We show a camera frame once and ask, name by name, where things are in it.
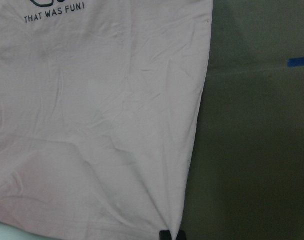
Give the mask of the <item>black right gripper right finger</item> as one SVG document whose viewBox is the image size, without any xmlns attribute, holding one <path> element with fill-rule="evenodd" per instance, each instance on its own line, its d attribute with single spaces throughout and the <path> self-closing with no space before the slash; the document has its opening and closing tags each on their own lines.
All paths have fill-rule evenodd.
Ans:
<svg viewBox="0 0 304 240">
<path fill-rule="evenodd" d="M 179 230 L 176 240 L 186 240 L 186 233 L 184 230 Z"/>
</svg>

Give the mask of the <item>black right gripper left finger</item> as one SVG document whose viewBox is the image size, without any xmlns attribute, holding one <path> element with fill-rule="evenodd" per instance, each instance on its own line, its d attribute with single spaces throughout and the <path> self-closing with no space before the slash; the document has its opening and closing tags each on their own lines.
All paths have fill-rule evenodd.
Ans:
<svg viewBox="0 0 304 240">
<path fill-rule="evenodd" d="M 159 232 L 159 239 L 160 240 L 171 240 L 170 230 L 161 230 Z"/>
</svg>

